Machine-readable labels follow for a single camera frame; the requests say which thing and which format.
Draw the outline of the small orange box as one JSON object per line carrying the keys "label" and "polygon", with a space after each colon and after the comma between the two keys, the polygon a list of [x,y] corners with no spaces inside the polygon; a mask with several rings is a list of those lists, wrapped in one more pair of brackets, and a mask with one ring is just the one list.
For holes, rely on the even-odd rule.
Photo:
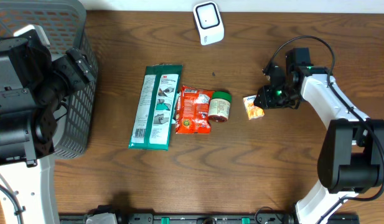
{"label": "small orange box", "polygon": [[265,115],[264,110],[254,105],[256,95],[244,97],[243,104],[249,120],[258,119]]}

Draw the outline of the green lid spice jar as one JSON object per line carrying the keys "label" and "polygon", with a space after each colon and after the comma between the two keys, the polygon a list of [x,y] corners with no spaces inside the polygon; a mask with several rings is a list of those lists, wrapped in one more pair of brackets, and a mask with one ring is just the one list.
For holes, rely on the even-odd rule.
{"label": "green lid spice jar", "polygon": [[220,123],[228,121],[231,102],[231,94],[223,91],[214,92],[210,100],[208,118]]}

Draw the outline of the red snack bag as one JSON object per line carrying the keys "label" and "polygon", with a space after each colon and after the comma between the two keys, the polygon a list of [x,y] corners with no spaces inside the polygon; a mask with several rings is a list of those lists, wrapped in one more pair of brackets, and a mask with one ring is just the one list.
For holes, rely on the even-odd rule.
{"label": "red snack bag", "polygon": [[214,91],[182,86],[176,106],[176,134],[210,134],[208,121]]}

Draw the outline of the green white package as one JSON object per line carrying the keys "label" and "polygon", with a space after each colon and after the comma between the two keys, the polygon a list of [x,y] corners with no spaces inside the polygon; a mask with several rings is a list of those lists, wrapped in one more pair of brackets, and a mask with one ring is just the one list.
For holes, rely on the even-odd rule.
{"label": "green white package", "polygon": [[147,66],[130,149],[168,150],[182,65]]}

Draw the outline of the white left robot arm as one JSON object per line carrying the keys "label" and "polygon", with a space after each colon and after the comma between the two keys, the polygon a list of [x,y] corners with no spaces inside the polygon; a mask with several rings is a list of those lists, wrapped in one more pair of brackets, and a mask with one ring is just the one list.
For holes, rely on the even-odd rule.
{"label": "white left robot arm", "polygon": [[6,223],[58,223],[54,135],[66,97],[96,79],[72,47],[53,58],[41,26],[0,39],[0,204]]}

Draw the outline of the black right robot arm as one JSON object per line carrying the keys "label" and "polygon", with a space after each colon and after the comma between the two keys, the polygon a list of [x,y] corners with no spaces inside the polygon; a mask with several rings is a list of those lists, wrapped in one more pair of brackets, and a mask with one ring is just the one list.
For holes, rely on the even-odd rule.
{"label": "black right robot arm", "polygon": [[326,127],[317,161],[319,180],[283,223],[328,223],[349,200],[372,201],[384,193],[384,120],[371,119],[342,93],[331,72],[311,64],[263,70],[270,84],[254,104],[263,109],[297,108],[308,102]]}

